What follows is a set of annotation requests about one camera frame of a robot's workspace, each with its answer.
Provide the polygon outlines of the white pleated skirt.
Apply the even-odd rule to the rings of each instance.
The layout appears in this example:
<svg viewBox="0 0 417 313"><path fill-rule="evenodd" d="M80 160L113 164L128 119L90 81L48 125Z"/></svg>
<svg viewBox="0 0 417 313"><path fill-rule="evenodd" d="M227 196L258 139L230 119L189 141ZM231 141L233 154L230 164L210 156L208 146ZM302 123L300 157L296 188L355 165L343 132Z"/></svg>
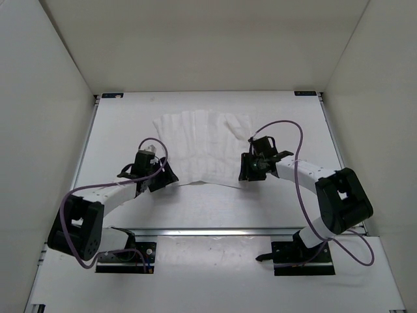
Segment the white pleated skirt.
<svg viewBox="0 0 417 313"><path fill-rule="evenodd" d="M245 188L238 180L241 154L248 150L252 120L243 113L212 110L164 114L153 121L167 147L179 186L209 183Z"/></svg>

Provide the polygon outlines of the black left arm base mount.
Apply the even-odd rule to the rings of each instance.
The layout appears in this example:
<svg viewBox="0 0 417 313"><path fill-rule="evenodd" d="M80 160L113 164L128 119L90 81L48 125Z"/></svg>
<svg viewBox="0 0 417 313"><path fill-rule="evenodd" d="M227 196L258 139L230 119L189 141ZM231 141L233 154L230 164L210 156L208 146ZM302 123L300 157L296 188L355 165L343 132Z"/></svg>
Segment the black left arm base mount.
<svg viewBox="0 0 417 313"><path fill-rule="evenodd" d="M104 230L95 272L105 274L154 273L157 242L136 237L135 233L110 227Z"/></svg>

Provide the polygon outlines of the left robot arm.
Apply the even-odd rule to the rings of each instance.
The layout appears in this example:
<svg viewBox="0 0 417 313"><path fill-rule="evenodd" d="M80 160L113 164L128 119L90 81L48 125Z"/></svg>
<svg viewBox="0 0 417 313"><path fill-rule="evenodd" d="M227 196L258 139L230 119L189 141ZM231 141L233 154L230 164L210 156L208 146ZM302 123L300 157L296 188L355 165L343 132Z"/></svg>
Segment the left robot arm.
<svg viewBox="0 0 417 313"><path fill-rule="evenodd" d="M103 226L104 217L145 191L155 192L177 183L166 157L139 150L111 183L89 185L70 191L60 204L47 246L73 256L90 269L96 261L115 256L123 261L143 258L134 234L123 228Z"/></svg>

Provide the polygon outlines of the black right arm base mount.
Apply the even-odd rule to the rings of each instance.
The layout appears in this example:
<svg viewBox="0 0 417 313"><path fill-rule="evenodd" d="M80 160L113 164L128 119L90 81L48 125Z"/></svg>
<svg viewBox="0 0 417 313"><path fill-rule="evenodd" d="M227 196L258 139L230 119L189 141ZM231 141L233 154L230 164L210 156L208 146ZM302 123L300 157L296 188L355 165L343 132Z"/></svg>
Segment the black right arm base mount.
<svg viewBox="0 0 417 313"><path fill-rule="evenodd" d="M275 276L332 276L335 275L330 247L321 241L307 248L298 232L291 241L271 242L271 252L258 255L258 262L272 261Z"/></svg>

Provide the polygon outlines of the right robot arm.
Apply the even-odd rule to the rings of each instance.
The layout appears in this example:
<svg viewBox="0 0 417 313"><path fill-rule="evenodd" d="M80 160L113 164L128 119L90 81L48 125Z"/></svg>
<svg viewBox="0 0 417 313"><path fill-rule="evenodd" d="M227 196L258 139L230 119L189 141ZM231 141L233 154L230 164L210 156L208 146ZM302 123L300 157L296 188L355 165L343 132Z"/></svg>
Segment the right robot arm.
<svg viewBox="0 0 417 313"><path fill-rule="evenodd" d="M241 155L239 181L264 181L267 175L295 184L298 200L303 187L317 196L320 216L294 236L293 256L307 261L315 247L333 239L373 215L371 202L354 170L329 170L298 160L289 151L279 152L274 138L249 139Z"/></svg>

